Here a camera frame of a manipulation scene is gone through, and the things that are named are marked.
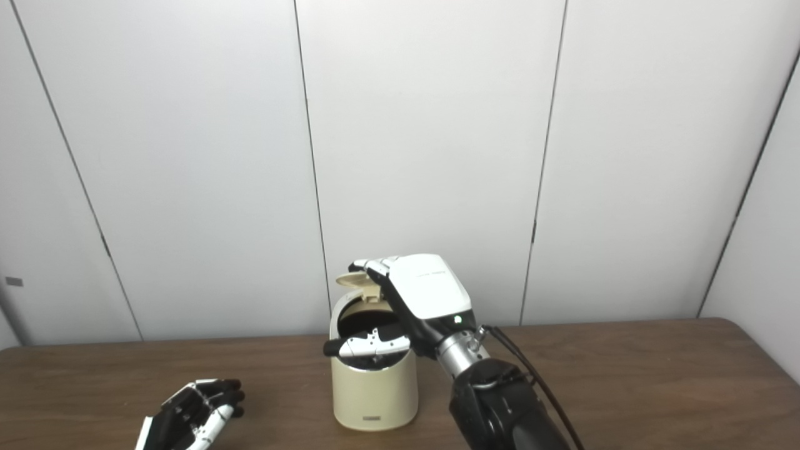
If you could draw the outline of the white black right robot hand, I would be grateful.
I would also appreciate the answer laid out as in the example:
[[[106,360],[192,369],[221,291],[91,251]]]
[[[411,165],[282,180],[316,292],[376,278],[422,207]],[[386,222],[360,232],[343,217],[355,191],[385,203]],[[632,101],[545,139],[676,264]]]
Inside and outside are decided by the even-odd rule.
[[[373,357],[414,351],[436,359],[452,336],[471,336],[478,329],[471,297],[438,254],[409,254],[354,260],[349,273],[368,278],[379,288],[397,317],[394,324],[352,336],[329,339],[326,357]]]

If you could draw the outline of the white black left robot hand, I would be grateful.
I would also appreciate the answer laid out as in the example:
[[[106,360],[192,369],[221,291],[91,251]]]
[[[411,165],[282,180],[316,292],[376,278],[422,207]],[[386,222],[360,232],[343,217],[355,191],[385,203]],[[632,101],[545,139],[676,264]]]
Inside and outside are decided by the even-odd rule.
[[[198,379],[143,419],[136,449],[209,449],[231,419],[241,417],[240,379]]]

